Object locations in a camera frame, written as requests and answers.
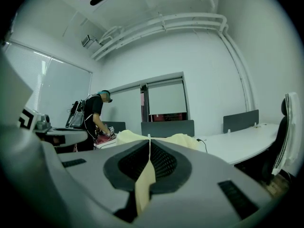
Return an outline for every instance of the man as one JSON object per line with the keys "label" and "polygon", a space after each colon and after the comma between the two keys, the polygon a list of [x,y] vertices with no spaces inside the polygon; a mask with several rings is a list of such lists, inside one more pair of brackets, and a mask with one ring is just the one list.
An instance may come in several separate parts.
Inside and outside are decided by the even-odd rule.
{"label": "man", "polygon": [[88,138],[77,144],[78,151],[88,151],[94,149],[94,141],[96,138],[95,129],[96,126],[100,130],[104,131],[109,138],[114,139],[116,136],[110,132],[100,120],[101,109],[104,103],[112,102],[110,98],[110,92],[103,90],[98,92],[96,95],[91,96],[85,102],[85,113],[83,128],[87,130]]}

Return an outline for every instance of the yellow cloth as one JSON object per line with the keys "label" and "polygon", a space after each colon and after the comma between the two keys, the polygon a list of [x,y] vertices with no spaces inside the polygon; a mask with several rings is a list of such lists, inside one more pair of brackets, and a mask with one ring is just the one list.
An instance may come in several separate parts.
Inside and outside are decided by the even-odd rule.
{"label": "yellow cloth", "polygon": [[[130,142],[137,141],[137,140],[148,140],[148,139],[150,139],[150,138],[132,133],[130,130],[124,130],[117,135],[116,145],[120,145],[123,143],[130,143]],[[198,144],[199,144],[199,142],[196,141],[195,139],[189,137],[188,135],[181,134],[181,133],[175,134],[168,138],[151,138],[151,139],[156,139],[156,140],[161,140],[161,141],[165,141],[165,142],[169,142],[169,143],[178,144],[178,145],[181,145],[186,148],[193,149],[193,150],[197,150]]]}
{"label": "yellow cloth", "polygon": [[[149,138],[146,136],[138,135],[132,133],[130,130],[124,130],[120,132],[117,135],[116,138],[116,145],[124,144],[124,143],[130,143],[137,140],[150,140],[150,139],[156,139],[161,140],[169,143],[175,143],[181,146],[184,146],[186,148],[190,148],[193,150],[198,149],[198,142],[185,135],[185,134],[175,134],[169,138]],[[151,155],[151,141],[149,141],[149,160],[145,168],[143,169],[141,175],[137,179],[135,183],[135,202],[136,202],[136,210],[137,215],[140,215],[143,210],[147,207],[147,205],[150,202],[150,196],[149,196],[149,189],[150,185],[156,182],[155,178],[155,170],[154,167],[150,161],[150,155]]]}

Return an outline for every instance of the desk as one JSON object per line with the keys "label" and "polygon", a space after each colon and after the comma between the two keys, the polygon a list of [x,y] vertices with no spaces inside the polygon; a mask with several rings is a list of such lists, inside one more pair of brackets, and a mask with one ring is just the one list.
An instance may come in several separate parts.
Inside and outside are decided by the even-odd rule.
{"label": "desk", "polygon": [[209,154],[229,164],[237,164],[265,151],[276,140],[279,125],[259,124],[257,127],[207,137],[199,137],[206,143]]}
{"label": "desk", "polygon": [[114,146],[116,146],[116,139],[113,139],[113,140],[110,140],[107,142],[103,142],[98,145],[94,144],[94,146],[98,149],[106,149],[106,148],[114,147]]}

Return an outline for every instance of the black t-shirt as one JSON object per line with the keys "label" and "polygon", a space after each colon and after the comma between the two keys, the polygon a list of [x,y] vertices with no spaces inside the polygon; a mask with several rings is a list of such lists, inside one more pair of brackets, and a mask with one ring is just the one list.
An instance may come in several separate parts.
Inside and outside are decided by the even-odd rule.
{"label": "black t-shirt", "polygon": [[[101,109],[103,108],[103,101],[101,99],[100,95],[92,96],[90,99],[88,99],[85,103],[85,114],[84,114],[84,120],[88,118],[89,115],[98,113],[101,114]],[[93,116],[90,116],[85,121],[86,129],[89,131],[89,133],[95,137],[95,123],[93,122]]]}

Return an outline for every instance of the window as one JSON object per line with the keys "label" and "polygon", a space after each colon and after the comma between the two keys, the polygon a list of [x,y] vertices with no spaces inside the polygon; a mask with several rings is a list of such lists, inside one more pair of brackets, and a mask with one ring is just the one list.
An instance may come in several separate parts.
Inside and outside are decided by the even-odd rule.
{"label": "window", "polygon": [[33,90],[26,107],[48,114],[53,127],[64,127],[72,104],[88,97],[92,73],[14,43],[5,54]]}
{"label": "window", "polygon": [[139,86],[111,92],[113,102],[104,104],[101,121],[125,122],[126,129],[142,134],[141,89]]}
{"label": "window", "polygon": [[187,120],[187,107],[182,78],[148,84],[142,87],[143,122]]}

